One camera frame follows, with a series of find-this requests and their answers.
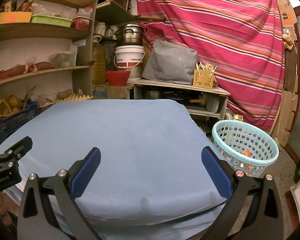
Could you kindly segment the orange snack packet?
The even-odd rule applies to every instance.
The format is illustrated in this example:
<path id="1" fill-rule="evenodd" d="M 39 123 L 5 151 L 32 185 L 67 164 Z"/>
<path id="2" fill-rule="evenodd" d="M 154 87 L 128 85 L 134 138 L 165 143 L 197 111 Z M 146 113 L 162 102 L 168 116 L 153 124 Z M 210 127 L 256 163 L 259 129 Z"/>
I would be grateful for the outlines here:
<path id="1" fill-rule="evenodd" d="M 251 153 L 250 153 L 250 151 L 249 151 L 248 149 L 243 150 L 242 154 L 243 154 L 244 156 L 246 156 L 246 157 L 251 158 Z"/>

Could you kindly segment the dark blue plastic crate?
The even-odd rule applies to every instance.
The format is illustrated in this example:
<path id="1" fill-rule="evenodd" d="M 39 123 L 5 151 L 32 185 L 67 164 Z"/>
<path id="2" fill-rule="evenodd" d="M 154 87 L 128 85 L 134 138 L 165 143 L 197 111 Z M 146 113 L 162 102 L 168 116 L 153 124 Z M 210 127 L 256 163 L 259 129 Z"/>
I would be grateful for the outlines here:
<path id="1" fill-rule="evenodd" d="M 37 115 L 37 102 L 28 99 L 27 107 L 24 110 L 0 119 L 0 131 L 4 131 L 6 135 L 11 135 L 16 130 L 21 128 L 21 126 L 34 119 Z"/>

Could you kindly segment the yellow basket of potatoes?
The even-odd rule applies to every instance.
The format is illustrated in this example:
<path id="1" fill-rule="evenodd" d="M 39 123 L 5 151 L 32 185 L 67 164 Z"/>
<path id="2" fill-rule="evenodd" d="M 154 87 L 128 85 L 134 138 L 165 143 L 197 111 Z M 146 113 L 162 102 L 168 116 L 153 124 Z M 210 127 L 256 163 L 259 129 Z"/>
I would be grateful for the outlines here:
<path id="1" fill-rule="evenodd" d="M 11 94 L 5 99 L 0 100 L 0 118 L 6 118 L 23 109 L 23 103 L 16 95 Z"/>

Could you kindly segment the light blue laundry basket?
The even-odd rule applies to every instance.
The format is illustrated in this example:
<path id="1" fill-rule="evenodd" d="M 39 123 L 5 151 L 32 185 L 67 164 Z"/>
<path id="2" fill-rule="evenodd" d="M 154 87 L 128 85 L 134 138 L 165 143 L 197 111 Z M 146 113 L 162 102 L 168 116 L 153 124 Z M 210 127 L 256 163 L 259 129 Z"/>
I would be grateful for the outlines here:
<path id="1" fill-rule="evenodd" d="M 221 120 L 212 128 L 213 143 L 234 170 L 259 177 L 279 157 L 279 148 L 263 130 L 236 120 Z M 251 158 L 242 154 L 248 149 Z"/>

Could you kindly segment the yellow egg tray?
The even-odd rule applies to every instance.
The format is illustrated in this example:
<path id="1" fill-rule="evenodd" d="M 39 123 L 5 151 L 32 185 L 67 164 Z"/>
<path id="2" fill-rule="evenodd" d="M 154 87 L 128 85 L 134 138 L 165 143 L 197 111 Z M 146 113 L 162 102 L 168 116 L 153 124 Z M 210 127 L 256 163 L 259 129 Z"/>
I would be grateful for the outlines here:
<path id="1" fill-rule="evenodd" d="M 91 97 L 89 95 L 79 96 L 77 94 L 72 94 L 72 95 L 68 96 L 67 98 L 57 99 L 57 100 L 53 101 L 52 104 L 56 105 L 58 103 L 63 103 L 63 102 L 86 101 L 86 100 L 91 100 L 91 99 L 93 99 L 93 97 Z"/>

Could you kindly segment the oil bottle on floor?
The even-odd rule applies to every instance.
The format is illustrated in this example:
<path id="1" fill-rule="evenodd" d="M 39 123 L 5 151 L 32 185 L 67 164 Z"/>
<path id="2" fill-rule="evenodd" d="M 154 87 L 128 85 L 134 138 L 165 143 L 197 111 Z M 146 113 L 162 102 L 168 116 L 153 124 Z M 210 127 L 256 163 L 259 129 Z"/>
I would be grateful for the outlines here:
<path id="1" fill-rule="evenodd" d="M 243 115 L 233 114 L 233 120 L 243 122 Z"/>

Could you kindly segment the blue table cloth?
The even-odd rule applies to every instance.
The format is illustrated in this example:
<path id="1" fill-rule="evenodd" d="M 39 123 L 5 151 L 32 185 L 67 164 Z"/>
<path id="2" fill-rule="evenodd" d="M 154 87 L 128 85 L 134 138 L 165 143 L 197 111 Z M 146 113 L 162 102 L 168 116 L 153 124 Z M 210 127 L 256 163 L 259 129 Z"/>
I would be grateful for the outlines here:
<path id="1" fill-rule="evenodd" d="M 101 163 L 76 202 L 103 239 L 187 239 L 208 228 L 225 205 L 201 153 L 212 142 L 172 100 L 59 103 L 10 135 L 24 137 L 23 181 L 70 168 L 96 147 Z"/>

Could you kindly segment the cardboard box under basket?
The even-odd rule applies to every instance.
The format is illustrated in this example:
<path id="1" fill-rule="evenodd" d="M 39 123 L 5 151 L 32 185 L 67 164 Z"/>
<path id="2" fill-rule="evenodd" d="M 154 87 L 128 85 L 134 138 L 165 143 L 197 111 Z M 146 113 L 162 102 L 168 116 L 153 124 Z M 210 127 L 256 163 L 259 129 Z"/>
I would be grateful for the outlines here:
<path id="1" fill-rule="evenodd" d="M 131 83 L 125 86 L 94 85 L 94 99 L 134 99 L 134 85 Z"/>

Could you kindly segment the clear storage container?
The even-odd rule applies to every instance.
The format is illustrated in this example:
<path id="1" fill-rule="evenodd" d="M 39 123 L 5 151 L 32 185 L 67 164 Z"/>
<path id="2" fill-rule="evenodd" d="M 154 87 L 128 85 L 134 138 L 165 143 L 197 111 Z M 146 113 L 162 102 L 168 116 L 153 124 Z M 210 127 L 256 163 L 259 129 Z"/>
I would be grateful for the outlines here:
<path id="1" fill-rule="evenodd" d="M 76 54 L 74 51 L 63 51 L 49 56 L 49 61 L 56 68 L 73 67 L 76 65 Z"/>

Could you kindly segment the grey low shelf cabinet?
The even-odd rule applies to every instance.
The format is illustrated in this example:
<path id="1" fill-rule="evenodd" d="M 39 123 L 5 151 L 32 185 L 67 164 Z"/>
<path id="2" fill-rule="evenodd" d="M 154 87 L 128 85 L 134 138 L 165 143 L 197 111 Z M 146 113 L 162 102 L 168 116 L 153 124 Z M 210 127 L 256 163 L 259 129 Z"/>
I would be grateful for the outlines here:
<path id="1" fill-rule="evenodd" d="M 193 116 L 223 120 L 230 93 L 220 87 L 211 89 L 177 83 L 138 80 L 132 82 L 134 99 L 170 99 L 186 107 Z"/>

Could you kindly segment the cooking oil jug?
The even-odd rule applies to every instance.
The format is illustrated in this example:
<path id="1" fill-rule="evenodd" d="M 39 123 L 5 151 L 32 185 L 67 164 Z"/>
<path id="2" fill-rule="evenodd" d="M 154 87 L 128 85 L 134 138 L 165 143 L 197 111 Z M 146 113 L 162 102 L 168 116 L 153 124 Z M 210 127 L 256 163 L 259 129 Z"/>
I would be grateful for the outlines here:
<path id="1" fill-rule="evenodd" d="M 100 44 L 102 36 L 93 36 L 93 65 L 91 67 L 93 85 L 102 85 L 106 82 L 106 53 Z"/>

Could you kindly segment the red woven basket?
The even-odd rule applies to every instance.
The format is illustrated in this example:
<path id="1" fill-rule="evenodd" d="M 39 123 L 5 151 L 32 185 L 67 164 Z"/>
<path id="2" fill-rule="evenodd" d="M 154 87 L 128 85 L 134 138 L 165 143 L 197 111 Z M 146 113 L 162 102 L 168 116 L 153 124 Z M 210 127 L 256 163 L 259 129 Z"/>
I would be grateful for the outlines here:
<path id="1" fill-rule="evenodd" d="M 107 71 L 105 76 L 110 86 L 125 86 L 130 76 L 130 70 Z"/>

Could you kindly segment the yellow cardboard box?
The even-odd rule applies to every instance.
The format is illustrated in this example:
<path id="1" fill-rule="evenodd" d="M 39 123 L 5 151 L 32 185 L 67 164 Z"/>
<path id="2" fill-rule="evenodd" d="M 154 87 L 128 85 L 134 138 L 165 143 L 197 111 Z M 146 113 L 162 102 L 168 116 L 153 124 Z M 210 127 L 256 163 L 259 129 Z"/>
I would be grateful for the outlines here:
<path id="1" fill-rule="evenodd" d="M 31 16 L 32 12 L 0 12 L 0 25 L 7 23 L 29 23 Z"/>

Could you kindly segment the green plastic tray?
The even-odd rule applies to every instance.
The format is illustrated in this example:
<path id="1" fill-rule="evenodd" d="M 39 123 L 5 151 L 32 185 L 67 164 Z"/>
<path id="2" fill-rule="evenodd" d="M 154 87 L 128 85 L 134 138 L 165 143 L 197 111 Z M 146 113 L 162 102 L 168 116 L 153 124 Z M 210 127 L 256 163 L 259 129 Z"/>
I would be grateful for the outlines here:
<path id="1" fill-rule="evenodd" d="M 62 17 L 57 17 L 57 16 L 32 15 L 31 23 L 57 25 L 57 26 L 61 26 L 61 27 L 70 28 L 72 25 L 72 20 L 62 18 Z"/>

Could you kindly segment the yellow chopstick holder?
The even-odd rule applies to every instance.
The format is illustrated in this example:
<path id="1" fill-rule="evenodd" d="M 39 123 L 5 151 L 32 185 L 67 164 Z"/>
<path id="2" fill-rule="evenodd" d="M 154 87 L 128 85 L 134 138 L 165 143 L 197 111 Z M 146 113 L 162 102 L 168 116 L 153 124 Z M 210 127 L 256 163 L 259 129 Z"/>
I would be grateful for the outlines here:
<path id="1" fill-rule="evenodd" d="M 205 89 L 213 89 L 218 87 L 218 81 L 215 78 L 217 65 L 210 63 L 196 62 L 193 74 L 193 86 Z"/>

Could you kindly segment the small red basket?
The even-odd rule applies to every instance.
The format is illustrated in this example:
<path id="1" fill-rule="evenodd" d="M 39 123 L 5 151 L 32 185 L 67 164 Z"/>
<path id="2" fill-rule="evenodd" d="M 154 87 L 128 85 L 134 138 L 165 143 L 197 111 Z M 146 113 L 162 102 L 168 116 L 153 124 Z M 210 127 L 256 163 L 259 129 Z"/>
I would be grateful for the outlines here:
<path id="1" fill-rule="evenodd" d="M 90 18 L 78 16 L 72 20 L 71 27 L 77 30 L 88 31 L 91 22 L 92 19 Z"/>

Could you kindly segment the white plastic bucket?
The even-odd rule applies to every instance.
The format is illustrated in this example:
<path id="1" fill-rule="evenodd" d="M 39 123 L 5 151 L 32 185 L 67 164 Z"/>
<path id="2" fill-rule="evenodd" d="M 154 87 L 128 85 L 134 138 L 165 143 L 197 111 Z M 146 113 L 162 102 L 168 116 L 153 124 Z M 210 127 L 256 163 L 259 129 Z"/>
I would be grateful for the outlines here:
<path id="1" fill-rule="evenodd" d="M 114 64 L 117 68 L 133 68 L 143 63 L 144 57 L 143 46 L 119 46 L 115 49 Z"/>

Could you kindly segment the steel cooking pot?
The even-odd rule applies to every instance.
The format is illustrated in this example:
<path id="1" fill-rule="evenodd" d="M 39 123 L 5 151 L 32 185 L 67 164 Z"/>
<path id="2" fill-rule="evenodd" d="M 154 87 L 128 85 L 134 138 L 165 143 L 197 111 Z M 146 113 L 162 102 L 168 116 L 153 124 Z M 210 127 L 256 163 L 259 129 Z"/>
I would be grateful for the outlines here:
<path id="1" fill-rule="evenodd" d="M 138 24 L 126 24 L 115 33 L 118 46 L 143 46 L 143 34 L 147 31 Z"/>

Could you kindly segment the striped red curtain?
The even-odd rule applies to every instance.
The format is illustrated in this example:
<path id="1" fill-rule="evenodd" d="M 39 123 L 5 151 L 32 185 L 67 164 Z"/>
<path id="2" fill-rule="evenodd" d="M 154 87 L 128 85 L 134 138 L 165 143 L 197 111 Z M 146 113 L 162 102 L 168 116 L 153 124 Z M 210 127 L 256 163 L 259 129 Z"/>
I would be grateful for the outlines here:
<path id="1" fill-rule="evenodd" d="M 276 0 L 136 0 L 147 44 L 166 40 L 194 49 L 216 66 L 228 107 L 269 131 L 277 116 L 285 75 L 282 24 Z"/>

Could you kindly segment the wooden wall shelf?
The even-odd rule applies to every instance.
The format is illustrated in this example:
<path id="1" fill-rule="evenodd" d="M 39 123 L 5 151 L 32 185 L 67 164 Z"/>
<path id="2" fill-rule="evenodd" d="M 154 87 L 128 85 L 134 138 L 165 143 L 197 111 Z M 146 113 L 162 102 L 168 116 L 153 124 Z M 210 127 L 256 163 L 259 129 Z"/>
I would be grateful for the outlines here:
<path id="1" fill-rule="evenodd" d="M 39 0 L 48 11 L 62 12 L 70 8 L 96 6 L 96 0 Z M 71 44 L 79 44 L 76 66 L 40 70 L 21 74 L 0 81 L 0 96 L 11 94 L 24 98 L 29 90 L 37 87 L 50 99 L 67 89 L 93 93 L 91 68 L 93 31 L 39 23 L 8 23 L 0 25 L 0 70 L 18 64 L 47 62 L 49 57 L 67 51 Z"/>

